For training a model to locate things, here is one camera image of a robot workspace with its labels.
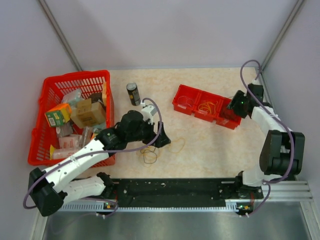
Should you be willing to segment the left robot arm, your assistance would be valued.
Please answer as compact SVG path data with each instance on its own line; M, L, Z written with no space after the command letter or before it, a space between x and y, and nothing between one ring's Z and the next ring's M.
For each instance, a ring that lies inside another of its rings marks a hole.
M26 196L34 202L43 217L57 212L63 205L90 196L109 198L114 191L108 175L98 173L94 177L77 180L76 177L93 165L116 153L128 152L127 145L142 142L145 146L162 148L171 140L165 134L162 121L154 131L154 115L160 111L154 104L141 111L130 110L114 126L102 130L83 148L66 159L44 170L33 169L28 178Z

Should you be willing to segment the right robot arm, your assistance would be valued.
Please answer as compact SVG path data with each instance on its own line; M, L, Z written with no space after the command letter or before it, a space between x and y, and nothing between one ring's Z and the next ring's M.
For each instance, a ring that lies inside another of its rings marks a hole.
M264 180L276 181L300 174L305 148L305 135L284 127L272 105L264 101L263 86L250 83L247 88L255 97L249 91L238 90L227 109L238 117L250 117L255 121L265 141L258 164L238 174L241 180L233 185L233 192L239 198L261 187Z

